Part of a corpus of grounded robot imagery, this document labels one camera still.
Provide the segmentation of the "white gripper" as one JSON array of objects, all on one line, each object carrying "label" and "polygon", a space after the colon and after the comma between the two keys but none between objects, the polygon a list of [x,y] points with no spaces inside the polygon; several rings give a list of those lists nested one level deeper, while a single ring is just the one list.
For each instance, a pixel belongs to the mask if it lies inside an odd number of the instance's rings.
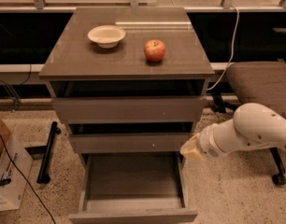
[{"label": "white gripper", "polygon": [[189,160],[201,161],[203,154],[209,158],[225,157],[226,153],[223,152],[215,142],[214,130],[217,124],[204,128],[200,135],[199,133],[192,136],[181,148],[180,154]]}]

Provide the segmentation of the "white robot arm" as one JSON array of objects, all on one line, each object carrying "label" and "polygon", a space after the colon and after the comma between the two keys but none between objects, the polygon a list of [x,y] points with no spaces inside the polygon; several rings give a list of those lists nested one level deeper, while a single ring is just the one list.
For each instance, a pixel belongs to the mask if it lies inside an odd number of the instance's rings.
[{"label": "white robot arm", "polygon": [[213,123],[191,137],[180,154],[185,158],[218,158],[271,147],[286,152],[286,119],[264,105],[247,103],[231,119]]}]

